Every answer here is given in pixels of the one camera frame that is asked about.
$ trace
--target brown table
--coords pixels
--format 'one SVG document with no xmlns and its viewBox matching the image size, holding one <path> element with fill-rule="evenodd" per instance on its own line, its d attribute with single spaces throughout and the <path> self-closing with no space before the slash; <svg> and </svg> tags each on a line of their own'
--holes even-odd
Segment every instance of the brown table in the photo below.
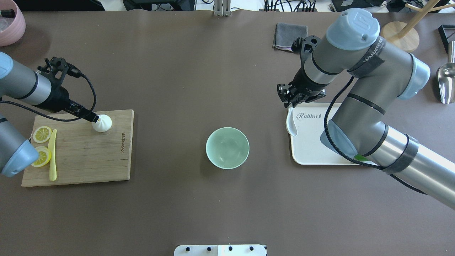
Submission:
<svg viewBox="0 0 455 256">
<path fill-rule="evenodd" d="M 454 255 L 455 211 L 360 166 L 301 166 L 289 152 L 276 84 L 300 67 L 272 48 L 277 22 L 308 25 L 322 37 L 335 13 L 235 11 L 26 12 L 20 42 L 0 50 L 32 68 L 64 57 L 93 82 L 95 110 L 134 109 L 131 180 L 22 188 L 0 177 L 0 255 L 159 255 L 182 244 L 267 244 L 282 255 Z M 385 25 L 403 14 L 374 14 Z M 435 96 L 446 61 L 437 28 L 455 15 L 428 14 L 414 54 L 430 83 L 397 100 L 392 127 L 455 161 L 455 104 Z M 349 76 L 328 88 L 330 101 Z M 89 106 L 82 79 L 71 98 Z M 1 106 L 28 137 L 34 114 Z M 205 155 L 217 128 L 233 126 L 251 150 L 221 170 Z"/>
</svg>

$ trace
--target white label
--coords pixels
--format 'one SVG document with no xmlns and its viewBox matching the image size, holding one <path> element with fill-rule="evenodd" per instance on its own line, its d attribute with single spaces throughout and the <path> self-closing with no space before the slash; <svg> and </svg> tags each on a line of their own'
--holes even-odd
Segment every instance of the white label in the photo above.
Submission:
<svg viewBox="0 0 455 256">
<path fill-rule="evenodd" d="M 346 1 L 343 1 L 343 3 L 341 4 L 341 6 L 348 6 L 348 5 L 351 5 L 352 2 L 354 2 L 354 0 L 346 0 Z"/>
</svg>

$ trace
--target white round object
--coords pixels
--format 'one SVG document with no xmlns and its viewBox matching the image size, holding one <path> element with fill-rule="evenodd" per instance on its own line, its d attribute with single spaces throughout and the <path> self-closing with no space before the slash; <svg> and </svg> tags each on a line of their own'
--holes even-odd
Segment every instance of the white round object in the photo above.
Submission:
<svg viewBox="0 0 455 256">
<path fill-rule="evenodd" d="M 91 125 L 95 131 L 103 133 L 111 128 L 112 119 L 108 115 L 99 115 L 98 121 Z"/>
</svg>

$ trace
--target metal scoop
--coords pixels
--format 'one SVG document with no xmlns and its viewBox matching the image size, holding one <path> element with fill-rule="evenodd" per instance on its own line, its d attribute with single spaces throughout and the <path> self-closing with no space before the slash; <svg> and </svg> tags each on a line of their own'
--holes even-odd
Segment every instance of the metal scoop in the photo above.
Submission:
<svg viewBox="0 0 455 256">
<path fill-rule="evenodd" d="M 455 102 L 455 41 L 449 43 L 448 63 L 442 65 L 438 70 L 439 91 L 441 102 L 450 104 Z"/>
</svg>

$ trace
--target gray robot arm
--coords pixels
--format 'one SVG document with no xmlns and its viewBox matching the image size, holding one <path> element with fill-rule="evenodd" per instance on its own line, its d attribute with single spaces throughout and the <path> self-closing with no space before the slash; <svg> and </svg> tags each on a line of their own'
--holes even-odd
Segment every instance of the gray robot arm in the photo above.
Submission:
<svg viewBox="0 0 455 256">
<path fill-rule="evenodd" d="M 3 96 L 9 96 L 49 112 L 64 110 L 90 122 L 98 120 L 91 110 L 70 100 L 68 91 L 61 87 L 66 74 L 73 77 L 82 75 L 76 67 L 62 58 L 53 58 L 51 61 L 46 59 L 46 66 L 39 67 L 39 70 L 34 72 L 0 52 L 0 101 Z M 14 176 L 38 159 L 35 148 L 1 114 L 0 148 L 0 171 L 7 177 Z"/>
<path fill-rule="evenodd" d="M 343 70 L 358 80 L 329 120 L 334 144 L 455 209 L 455 164 L 381 121 L 396 98 L 409 99 L 425 86 L 430 70 L 380 37 L 379 23 L 369 12 L 349 9 L 323 39 L 304 40 L 302 68 L 287 87 L 278 85 L 278 94 L 286 107 L 310 102 Z M 336 151 L 325 133 L 321 142 Z"/>
</svg>

